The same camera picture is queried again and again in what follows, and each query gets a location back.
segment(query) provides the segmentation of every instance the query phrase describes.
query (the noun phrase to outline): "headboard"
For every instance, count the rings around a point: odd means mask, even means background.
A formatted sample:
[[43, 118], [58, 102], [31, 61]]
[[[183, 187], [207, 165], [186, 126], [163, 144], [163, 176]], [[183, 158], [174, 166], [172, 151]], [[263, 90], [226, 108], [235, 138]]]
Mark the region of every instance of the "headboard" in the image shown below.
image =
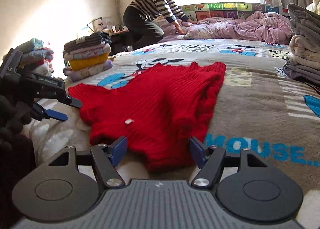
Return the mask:
[[276, 12], [290, 19], [286, 7], [278, 7], [268, 4], [257, 3], [205, 3], [193, 4], [180, 7], [192, 20], [202, 20], [209, 17], [230, 17], [247, 19], [256, 11], [262, 13]]

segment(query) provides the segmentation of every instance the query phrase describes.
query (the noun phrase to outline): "stack of folded clothes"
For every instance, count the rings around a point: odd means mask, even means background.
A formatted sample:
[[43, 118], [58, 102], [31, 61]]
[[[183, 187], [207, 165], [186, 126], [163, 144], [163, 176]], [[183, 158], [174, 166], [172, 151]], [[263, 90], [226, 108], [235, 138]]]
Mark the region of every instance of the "stack of folded clothes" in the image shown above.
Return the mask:
[[65, 44], [64, 60], [69, 66], [63, 73], [72, 82], [77, 82], [112, 68], [112, 61], [108, 59], [110, 44], [109, 34], [101, 31]]
[[32, 71], [51, 77], [53, 73], [51, 61], [54, 52], [49, 48], [44, 48], [43, 44], [42, 40], [33, 38], [18, 46], [19, 51], [23, 53], [18, 68], [21, 74]]
[[304, 78], [320, 84], [320, 15], [295, 4], [289, 4], [288, 10], [295, 36], [284, 72], [292, 79]]

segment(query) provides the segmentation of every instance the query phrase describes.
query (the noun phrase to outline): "black pants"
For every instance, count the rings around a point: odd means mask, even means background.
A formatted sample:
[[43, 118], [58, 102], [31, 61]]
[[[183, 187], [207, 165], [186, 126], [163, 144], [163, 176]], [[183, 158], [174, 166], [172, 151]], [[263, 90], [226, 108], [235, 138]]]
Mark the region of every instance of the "black pants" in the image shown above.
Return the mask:
[[163, 30], [134, 7], [127, 7], [123, 22], [133, 36], [134, 50], [156, 44], [164, 37]]

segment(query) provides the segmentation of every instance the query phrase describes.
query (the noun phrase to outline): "yellow folded sweater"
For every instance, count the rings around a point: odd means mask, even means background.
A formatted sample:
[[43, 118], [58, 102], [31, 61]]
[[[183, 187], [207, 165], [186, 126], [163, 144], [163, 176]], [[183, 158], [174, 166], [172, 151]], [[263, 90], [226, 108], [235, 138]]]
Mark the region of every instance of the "yellow folded sweater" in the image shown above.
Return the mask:
[[72, 71], [78, 71], [88, 66], [94, 66], [104, 63], [108, 59], [108, 54], [102, 54], [100, 56], [86, 58], [86, 59], [75, 59], [69, 61], [69, 65]]

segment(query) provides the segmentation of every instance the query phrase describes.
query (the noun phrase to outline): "sweater sleeve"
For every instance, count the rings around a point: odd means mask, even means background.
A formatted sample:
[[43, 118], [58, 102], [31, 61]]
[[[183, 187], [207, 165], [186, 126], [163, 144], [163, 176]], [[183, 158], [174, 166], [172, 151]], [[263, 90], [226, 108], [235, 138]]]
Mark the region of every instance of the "sweater sleeve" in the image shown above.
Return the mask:
[[172, 13], [177, 17], [180, 18], [182, 21], [188, 21], [188, 17], [181, 11], [181, 9], [177, 6], [174, 0], [167, 0], [168, 5], [172, 11]]
[[176, 17], [172, 13], [170, 6], [167, 0], [152, 0], [156, 5], [159, 12], [164, 16], [164, 18], [169, 22], [172, 23], [176, 20]]

